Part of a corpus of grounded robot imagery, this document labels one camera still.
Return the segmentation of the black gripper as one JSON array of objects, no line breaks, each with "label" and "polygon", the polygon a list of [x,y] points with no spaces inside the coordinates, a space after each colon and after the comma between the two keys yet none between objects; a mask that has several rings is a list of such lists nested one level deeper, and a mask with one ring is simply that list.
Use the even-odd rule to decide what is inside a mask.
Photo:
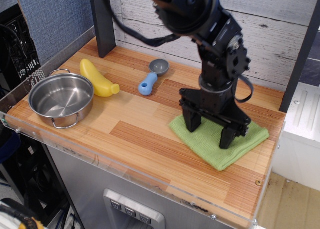
[{"label": "black gripper", "polygon": [[221,126],[221,149],[228,149],[235,137],[246,136],[251,119],[237,106],[237,82],[216,90],[200,83],[201,89],[182,88],[180,105],[186,128],[193,133],[202,123],[202,117]]}]

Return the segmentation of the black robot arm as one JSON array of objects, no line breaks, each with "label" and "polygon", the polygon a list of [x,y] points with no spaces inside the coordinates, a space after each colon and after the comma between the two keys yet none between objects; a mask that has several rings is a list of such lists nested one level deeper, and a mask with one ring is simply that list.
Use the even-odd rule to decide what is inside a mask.
[{"label": "black robot arm", "polygon": [[194,132],[202,118],[223,127],[220,148],[245,136],[251,119],[238,107],[238,81],[250,68],[240,25],[219,0],[153,0],[163,24],[177,36],[190,37],[202,61],[199,89],[180,90],[187,129]]}]

